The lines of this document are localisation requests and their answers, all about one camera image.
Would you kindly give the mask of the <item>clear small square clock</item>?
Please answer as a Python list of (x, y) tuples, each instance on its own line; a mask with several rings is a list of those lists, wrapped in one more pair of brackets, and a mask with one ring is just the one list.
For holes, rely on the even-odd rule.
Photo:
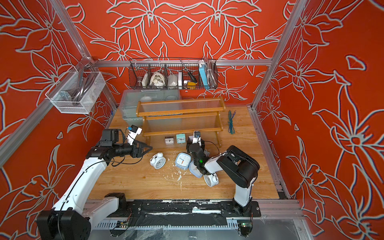
[(174, 143), (175, 143), (175, 139), (173, 136), (165, 137), (165, 144), (166, 145), (173, 145)]

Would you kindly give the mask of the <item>mint green square clock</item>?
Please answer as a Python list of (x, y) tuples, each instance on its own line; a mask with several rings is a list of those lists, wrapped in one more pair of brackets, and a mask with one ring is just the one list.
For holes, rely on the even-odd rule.
[(184, 144), (186, 143), (186, 135), (185, 134), (176, 134), (176, 141), (177, 144)]

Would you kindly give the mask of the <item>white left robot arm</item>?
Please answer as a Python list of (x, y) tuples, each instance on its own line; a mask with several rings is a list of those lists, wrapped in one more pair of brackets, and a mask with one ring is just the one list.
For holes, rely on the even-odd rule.
[(41, 211), (37, 218), (40, 237), (43, 240), (87, 240), (91, 231), (113, 213), (126, 214), (128, 210), (125, 194), (112, 193), (96, 206), (85, 210), (87, 199), (98, 178), (115, 157), (131, 156), (141, 160), (152, 147), (136, 140), (142, 129), (105, 129), (101, 140), (92, 147), (79, 173), (64, 195), (51, 210)]

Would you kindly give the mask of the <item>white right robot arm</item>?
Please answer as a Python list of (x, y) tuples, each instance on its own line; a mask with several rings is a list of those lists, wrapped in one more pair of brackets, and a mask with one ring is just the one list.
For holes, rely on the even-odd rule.
[(205, 154), (205, 141), (188, 140), (188, 153), (192, 156), (191, 172), (197, 177), (204, 177), (209, 187), (219, 183), (217, 172), (225, 172), (235, 183), (233, 211), (244, 216), (252, 209), (252, 187), (258, 178), (259, 163), (234, 145), (214, 157)]

